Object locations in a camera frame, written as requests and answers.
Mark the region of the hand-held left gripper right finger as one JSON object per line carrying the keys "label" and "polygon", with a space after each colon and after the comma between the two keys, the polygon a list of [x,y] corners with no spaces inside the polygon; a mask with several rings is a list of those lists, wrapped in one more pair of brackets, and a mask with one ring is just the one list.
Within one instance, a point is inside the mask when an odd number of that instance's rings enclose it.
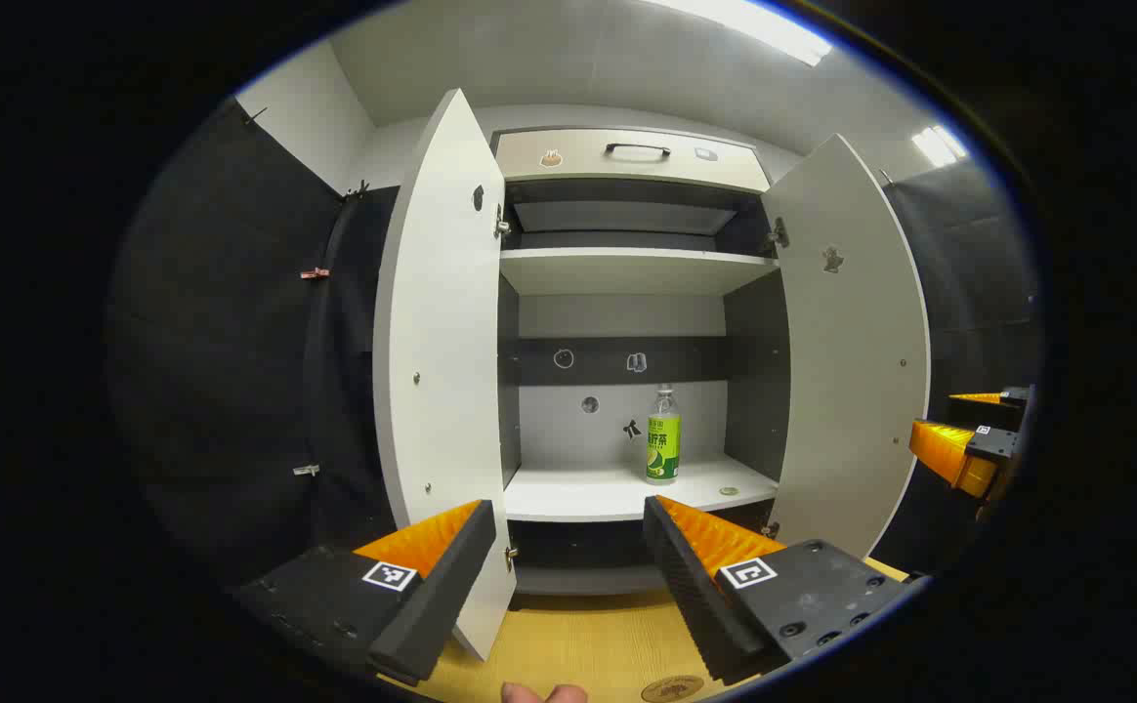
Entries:
{"label": "hand-held left gripper right finger", "polygon": [[644,503],[644,540],[703,664],[725,685],[848,640],[921,584],[827,540],[786,546],[662,495]]}

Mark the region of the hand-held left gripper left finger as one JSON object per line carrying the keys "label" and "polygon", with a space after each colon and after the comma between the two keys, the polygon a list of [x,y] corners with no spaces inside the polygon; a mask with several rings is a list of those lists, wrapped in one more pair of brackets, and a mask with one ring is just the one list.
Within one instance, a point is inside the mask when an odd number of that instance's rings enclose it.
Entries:
{"label": "hand-held left gripper left finger", "polygon": [[248,611],[337,672],[418,685],[496,538],[491,501],[471,501],[354,549],[317,546],[236,589]]}

